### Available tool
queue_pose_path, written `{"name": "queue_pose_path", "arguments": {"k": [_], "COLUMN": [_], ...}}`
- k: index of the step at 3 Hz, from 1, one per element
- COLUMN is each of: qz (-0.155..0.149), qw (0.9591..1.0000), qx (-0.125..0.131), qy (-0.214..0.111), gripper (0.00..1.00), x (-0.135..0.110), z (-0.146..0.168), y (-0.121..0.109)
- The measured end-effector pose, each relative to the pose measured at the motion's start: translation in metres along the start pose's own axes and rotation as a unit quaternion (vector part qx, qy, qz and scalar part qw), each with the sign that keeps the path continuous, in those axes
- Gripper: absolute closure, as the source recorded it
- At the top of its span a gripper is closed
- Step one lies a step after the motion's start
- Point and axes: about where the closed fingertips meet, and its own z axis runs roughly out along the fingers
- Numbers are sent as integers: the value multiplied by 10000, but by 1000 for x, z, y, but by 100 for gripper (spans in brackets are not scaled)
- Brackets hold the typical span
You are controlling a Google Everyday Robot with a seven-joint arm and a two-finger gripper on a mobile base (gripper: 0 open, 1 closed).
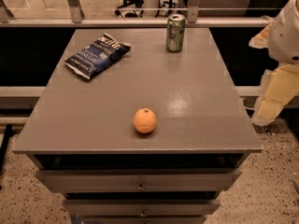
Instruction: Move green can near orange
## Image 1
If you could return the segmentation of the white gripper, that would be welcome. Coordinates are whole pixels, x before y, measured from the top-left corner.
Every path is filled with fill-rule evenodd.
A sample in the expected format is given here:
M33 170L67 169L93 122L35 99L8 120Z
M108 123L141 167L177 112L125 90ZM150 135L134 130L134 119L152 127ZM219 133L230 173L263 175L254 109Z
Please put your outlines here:
M260 33L249 41L255 49L267 49L280 62L274 71L265 70L251 118L257 126L272 123L299 92L299 12L296 4L285 6Z

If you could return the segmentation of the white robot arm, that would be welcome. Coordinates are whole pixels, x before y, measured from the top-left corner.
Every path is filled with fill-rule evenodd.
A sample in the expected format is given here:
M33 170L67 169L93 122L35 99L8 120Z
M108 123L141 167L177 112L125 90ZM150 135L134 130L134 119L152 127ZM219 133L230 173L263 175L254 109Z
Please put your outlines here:
M268 49L278 62L274 71L266 69L262 75L251 118L253 124L267 126L299 92L299 0L289 0L249 46Z

